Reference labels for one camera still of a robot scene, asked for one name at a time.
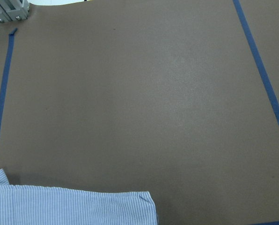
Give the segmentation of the aluminium frame post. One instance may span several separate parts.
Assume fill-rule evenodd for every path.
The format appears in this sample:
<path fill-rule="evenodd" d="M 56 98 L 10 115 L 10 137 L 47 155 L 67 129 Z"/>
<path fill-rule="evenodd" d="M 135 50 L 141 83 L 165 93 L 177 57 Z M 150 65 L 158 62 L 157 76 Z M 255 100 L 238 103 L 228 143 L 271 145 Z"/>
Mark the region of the aluminium frame post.
<path fill-rule="evenodd" d="M 29 13 L 27 0 L 0 0 L 0 23 L 27 20 Z"/>

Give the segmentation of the light blue striped shirt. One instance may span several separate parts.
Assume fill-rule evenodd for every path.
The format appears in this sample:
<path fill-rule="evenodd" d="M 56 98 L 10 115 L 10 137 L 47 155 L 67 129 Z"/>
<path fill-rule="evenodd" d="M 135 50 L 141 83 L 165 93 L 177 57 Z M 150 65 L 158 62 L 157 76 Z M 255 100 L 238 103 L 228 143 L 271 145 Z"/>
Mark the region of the light blue striped shirt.
<path fill-rule="evenodd" d="M 149 192 L 11 185 L 0 169 L 0 225 L 156 225 Z"/>

